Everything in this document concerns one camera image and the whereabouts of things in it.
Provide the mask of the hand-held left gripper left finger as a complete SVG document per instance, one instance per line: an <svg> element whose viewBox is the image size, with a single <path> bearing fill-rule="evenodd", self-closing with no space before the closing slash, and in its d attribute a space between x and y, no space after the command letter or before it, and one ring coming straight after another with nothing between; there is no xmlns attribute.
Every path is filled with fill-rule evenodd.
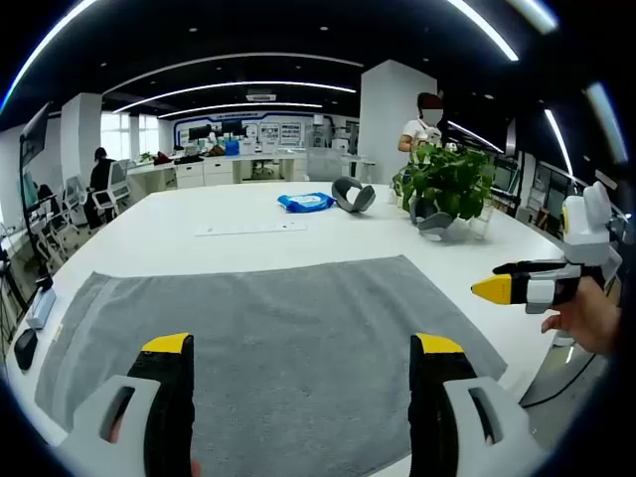
<svg viewBox="0 0 636 477"><path fill-rule="evenodd" d="M194 336L146 343L78 406L59 456L75 476L190 476Z"/></svg>

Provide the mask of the person's right hand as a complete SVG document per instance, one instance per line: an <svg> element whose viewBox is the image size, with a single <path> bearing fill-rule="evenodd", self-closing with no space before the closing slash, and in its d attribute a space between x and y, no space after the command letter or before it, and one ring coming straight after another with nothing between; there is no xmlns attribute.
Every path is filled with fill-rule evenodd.
<svg viewBox="0 0 636 477"><path fill-rule="evenodd" d="M555 314L541 325L541 333L565 331L585 351L610 354L616 342L621 309L605 295L590 277L583 277L574 296L567 302L554 305Z"/></svg>

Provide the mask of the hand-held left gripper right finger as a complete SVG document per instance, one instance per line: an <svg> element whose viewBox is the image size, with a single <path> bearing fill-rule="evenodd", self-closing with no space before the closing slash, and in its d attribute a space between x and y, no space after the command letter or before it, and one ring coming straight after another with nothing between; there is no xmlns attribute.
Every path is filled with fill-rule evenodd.
<svg viewBox="0 0 636 477"><path fill-rule="evenodd" d="M411 476L531 476L542 463L529 415L452 340L410 338L409 392Z"/></svg>

